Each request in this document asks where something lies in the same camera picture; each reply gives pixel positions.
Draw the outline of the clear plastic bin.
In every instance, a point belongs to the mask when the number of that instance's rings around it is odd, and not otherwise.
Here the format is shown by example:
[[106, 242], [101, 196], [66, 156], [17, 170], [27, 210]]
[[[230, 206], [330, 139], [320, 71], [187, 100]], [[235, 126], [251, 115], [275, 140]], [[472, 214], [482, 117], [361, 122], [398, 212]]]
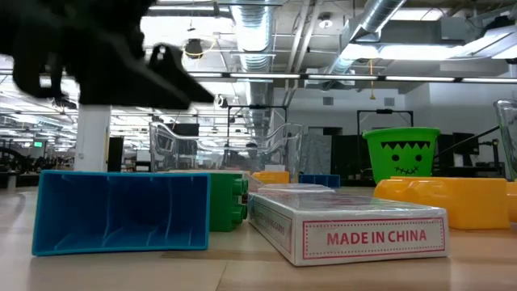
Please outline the clear plastic bin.
[[[215, 133], [189, 137], [174, 133], [163, 123], [152, 122], [149, 125], [151, 171], [248, 171], [244, 167], [248, 157], [246, 144], [253, 142], [258, 145], [260, 171], [288, 171], [290, 183], [295, 183], [300, 172], [302, 135], [302, 125], [287, 123], [261, 137], [246, 133]], [[239, 153], [239, 168], [224, 167], [225, 150], [236, 150]]]
[[517, 180], [517, 101], [500, 99], [494, 103], [494, 107], [510, 181], [515, 182]]

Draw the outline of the white pillar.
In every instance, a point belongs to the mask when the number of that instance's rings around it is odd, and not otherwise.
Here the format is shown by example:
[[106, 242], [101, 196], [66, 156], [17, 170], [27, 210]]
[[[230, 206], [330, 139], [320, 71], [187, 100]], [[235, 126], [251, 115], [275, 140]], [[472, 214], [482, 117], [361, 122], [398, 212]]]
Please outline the white pillar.
[[80, 105], [75, 146], [74, 170], [107, 170], [111, 106]]

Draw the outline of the yellow square toy brick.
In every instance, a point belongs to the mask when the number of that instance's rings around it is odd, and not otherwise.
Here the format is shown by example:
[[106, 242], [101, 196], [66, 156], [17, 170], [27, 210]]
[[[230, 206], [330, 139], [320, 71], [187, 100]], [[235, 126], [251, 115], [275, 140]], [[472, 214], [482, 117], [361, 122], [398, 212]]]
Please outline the yellow square toy brick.
[[290, 173], [288, 171], [258, 171], [252, 176], [264, 184], [270, 183], [290, 183]]

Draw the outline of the blue rounded toy block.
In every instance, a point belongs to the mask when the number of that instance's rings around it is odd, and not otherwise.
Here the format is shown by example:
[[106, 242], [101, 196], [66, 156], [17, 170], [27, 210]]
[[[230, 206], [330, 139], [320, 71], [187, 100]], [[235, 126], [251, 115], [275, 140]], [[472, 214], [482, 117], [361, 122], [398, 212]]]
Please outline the blue rounded toy block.
[[35, 256], [208, 247], [208, 174], [44, 171]]

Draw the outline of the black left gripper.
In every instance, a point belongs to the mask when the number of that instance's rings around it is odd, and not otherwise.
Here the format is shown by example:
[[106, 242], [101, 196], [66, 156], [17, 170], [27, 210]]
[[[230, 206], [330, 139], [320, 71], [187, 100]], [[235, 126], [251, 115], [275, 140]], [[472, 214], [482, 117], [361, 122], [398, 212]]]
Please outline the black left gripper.
[[[66, 71], [80, 83], [81, 105], [187, 109], [190, 101], [213, 103], [214, 96], [183, 68], [183, 50], [171, 44], [154, 45], [148, 63], [167, 82], [150, 72], [122, 70], [123, 57], [143, 57], [143, 39], [139, 24], [110, 32], [61, 19], [21, 19], [11, 45], [13, 79], [34, 97], [64, 97]], [[121, 70], [89, 75], [102, 65]]]

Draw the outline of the yellow wedge block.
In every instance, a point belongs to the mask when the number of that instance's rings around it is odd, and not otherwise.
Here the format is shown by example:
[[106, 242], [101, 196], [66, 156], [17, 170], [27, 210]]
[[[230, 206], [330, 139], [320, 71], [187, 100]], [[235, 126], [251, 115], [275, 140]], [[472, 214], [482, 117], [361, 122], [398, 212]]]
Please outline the yellow wedge block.
[[507, 182], [506, 191], [510, 222], [517, 223], [517, 182]]

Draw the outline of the person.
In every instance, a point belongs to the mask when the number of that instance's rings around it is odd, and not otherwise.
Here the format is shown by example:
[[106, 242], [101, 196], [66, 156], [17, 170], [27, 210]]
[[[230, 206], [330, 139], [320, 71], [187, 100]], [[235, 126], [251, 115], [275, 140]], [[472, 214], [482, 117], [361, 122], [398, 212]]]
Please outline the person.
[[225, 150], [224, 167], [225, 168], [239, 168], [241, 156], [236, 150]]
[[244, 167], [250, 172], [257, 172], [261, 170], [261, 158], [258, 153], [258, 145], [249, 142], [246, 144], [248, 157], [245, 159]]

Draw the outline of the grey partition panel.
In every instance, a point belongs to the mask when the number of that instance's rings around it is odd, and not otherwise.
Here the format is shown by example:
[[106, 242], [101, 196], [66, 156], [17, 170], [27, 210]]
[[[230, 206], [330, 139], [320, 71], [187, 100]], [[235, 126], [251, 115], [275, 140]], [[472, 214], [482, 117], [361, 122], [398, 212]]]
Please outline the grey partition panel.
[[332, 136], [305, 134], [301, 140], [300, 172], [328, 175], [331, 172]]

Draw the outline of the small dark green brick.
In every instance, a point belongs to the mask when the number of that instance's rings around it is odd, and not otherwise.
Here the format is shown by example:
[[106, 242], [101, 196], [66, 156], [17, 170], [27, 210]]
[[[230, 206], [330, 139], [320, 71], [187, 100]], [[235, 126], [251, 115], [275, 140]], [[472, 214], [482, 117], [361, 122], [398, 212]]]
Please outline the small dark green brick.
[[247, 203], [242, 198], [248, 193], [248, 181], [242, 174], [210, 173], [211, 232], [230, 232], [247, 217]]

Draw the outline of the card deck with red print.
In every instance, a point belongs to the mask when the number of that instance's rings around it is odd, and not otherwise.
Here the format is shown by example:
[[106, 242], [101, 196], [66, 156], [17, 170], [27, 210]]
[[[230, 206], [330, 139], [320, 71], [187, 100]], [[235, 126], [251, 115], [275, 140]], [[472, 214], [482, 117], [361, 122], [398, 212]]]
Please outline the card deck with red print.
[[339, 192], [251, 193], [249, 221], [295, 266], [445, 257], [443, 208]]

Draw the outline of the black cabinet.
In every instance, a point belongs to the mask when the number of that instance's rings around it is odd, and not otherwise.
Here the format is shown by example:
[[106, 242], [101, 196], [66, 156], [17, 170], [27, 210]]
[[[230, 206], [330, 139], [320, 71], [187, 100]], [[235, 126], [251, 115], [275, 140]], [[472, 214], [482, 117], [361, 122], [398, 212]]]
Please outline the black cabinet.
[[336, 135], [331, 139], [330, 172], [342, 179], [355, 179], [360, 173], [357, 136]]

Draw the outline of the long ceiling light strip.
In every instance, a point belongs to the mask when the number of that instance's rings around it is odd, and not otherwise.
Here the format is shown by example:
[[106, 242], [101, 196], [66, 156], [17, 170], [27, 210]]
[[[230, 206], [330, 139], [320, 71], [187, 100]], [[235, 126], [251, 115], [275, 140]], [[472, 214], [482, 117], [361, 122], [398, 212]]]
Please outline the long ceiling light strip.
[[277, 73], [230, 73], [230, 72], [192, 72], [194, 78], [224, 79], [264, 79], [264, 80], [310, 80], [310, 81], [372, 81], [372, 82], [451, 82], [480, 84], [513, 84], [517, 78], [483, 78], [483, 77], [436, 77], [436, 76], [399, 76], [399, 75], [365, 75], [365, 74], [277, 74]]

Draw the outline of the large blue toy brick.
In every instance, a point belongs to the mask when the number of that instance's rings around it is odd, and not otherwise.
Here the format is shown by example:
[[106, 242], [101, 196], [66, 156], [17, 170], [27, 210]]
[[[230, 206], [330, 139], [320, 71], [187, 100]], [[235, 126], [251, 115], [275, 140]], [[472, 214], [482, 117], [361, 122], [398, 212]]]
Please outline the large blue toy brick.
[[326, 186], [328, 188], [340, 188], [340, 175], [323, 175], [323, 174], [299, 174], [299, 183], [310, 183]]

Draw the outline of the black station frame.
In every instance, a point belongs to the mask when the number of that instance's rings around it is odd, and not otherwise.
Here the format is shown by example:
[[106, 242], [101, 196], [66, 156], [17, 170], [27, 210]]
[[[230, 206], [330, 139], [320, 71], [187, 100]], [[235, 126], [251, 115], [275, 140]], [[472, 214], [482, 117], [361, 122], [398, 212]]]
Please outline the black station frame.
[[377, 115], [392, 115], [397, 113], [399, 116], [401, 114], [408, 114], [410, 119], [406, 120], [406, 123], [410, 125], [410, 127], [414, 127], [414, 112], [413, 111], [407, 111], [407, 110], [393, 110], [393, 109], [375, 109], [375, 110], [357, 110], [356, 111], [356, 129], [358, 132], [360, 132], [360, 125], [361, 125], [361, 115], [363, 113], [374, 113]]

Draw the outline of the large yellow notched block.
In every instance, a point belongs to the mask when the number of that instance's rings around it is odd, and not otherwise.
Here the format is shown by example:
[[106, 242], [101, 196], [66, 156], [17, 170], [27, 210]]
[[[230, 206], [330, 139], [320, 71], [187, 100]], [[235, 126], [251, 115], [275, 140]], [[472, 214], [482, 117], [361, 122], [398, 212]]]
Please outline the large yellow notched block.
[[506, 181], [500, 178], [392, 177], [380, 181], [374, 197], [447, 210], [458, 230], [496, 230], [511, 226]]

